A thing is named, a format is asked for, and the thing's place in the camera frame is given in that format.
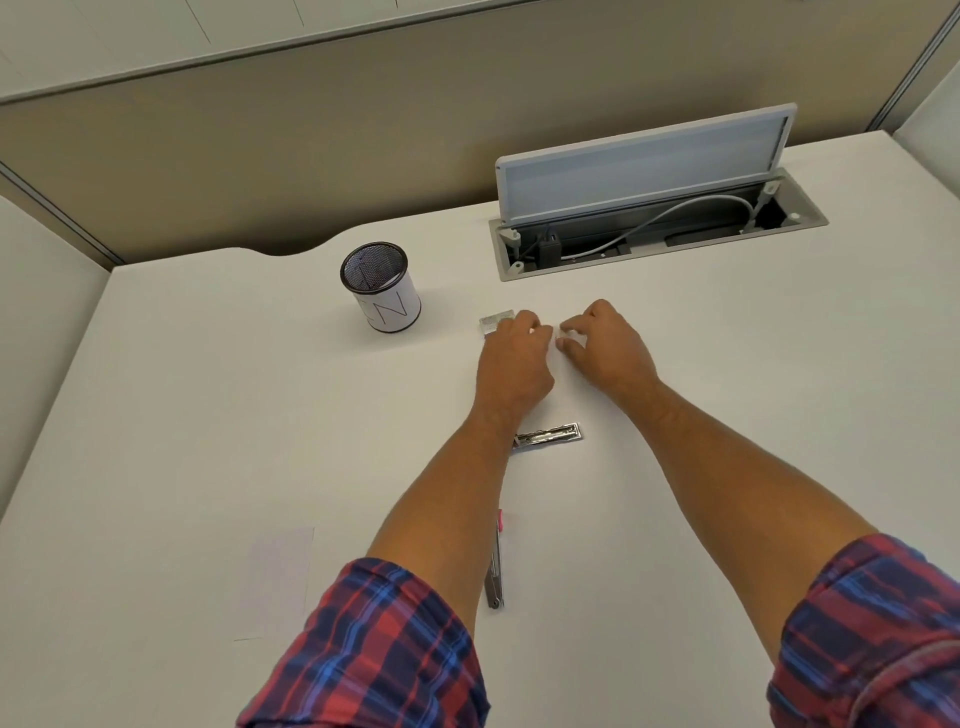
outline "open lid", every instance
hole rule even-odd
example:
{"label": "open lid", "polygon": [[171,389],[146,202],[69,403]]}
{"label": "open lid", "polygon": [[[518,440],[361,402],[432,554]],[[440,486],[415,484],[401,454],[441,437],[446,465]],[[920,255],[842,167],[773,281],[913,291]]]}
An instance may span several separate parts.
{"label": "open lid", "polygon": [[796,104],[500,158],[500,216],[515,227],[762,182]]}

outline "pen holder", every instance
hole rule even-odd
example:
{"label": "pen holder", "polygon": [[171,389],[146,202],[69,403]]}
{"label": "pen holder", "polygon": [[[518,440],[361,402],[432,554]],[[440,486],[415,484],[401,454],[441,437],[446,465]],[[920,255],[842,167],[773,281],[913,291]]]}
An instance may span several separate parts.
{"label": "pen holder", "polygon": [[377,331],[397,333],[420,317],[420,296],[407,269],[407,254],[393,243],[368,243],[347,256],[340,280]]}

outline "black mesh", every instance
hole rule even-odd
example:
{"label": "black mesh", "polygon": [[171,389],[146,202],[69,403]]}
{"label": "black mesh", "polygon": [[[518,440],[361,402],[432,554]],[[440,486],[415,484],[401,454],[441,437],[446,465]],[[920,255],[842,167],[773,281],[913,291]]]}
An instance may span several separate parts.
{"label": "black mesh", "polygon": [[357,293],[371,293],[398,279],[406,268],[406,257],[399,248],[371,243],[344,261],[344,283]]}

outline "red and blue plaid shirt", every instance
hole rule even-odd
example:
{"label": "red and blue plaid shirt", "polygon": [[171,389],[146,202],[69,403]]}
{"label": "red and blue plaid shirt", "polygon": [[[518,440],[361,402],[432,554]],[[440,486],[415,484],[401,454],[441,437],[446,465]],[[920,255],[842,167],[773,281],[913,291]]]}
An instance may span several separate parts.
{"label": "red and blue plaid shirt", "polygon": [[[767,691],[787,728],[960,726],[960,586],[887,536],[854,542],[783,630]],[[349,564],[237,720],[242,728],[482,726],[464,625],[395,564]]]}

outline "right hand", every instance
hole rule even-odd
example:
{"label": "right hand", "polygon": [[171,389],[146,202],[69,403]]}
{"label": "right hand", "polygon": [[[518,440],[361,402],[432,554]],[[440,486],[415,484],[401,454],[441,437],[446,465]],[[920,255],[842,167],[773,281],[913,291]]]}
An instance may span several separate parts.
{"label": "right hand", "polygon": [[594,301],[583,315],[564,321],[560,328],[587,337],[585,348],[561,337],[557,349],[621,409],[648,399],[660,389],[657,366],[646,344],[609,302]]}

